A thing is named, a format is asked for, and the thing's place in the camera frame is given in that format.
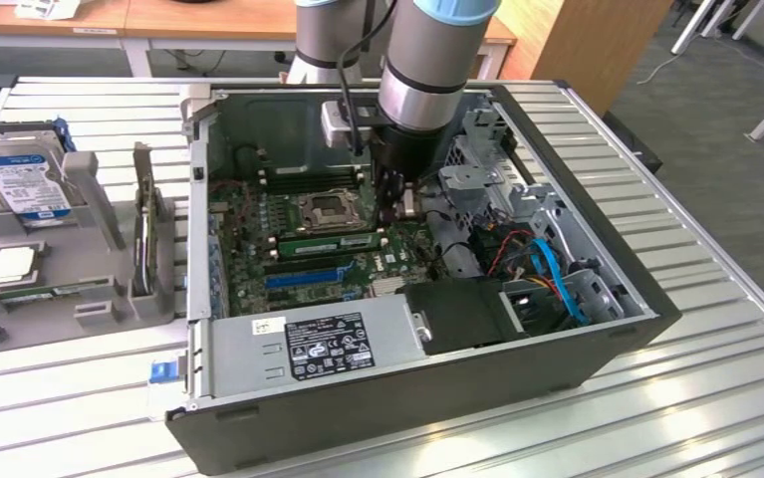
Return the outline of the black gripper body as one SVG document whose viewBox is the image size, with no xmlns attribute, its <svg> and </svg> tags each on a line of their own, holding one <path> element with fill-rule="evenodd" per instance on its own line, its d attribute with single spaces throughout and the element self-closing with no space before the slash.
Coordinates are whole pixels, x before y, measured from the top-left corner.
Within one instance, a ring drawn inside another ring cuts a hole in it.
<svg viewBox="0 0 764 478">
<path fill-rule="evenodd" d="M 389 125 L 377 128 L 374 133 L 375 179 L 381 180 L 386 173 L 398 173 L 406 180 L 417 180 L 437 157 L 445 130 L 414 131 Z"/>
</svg>

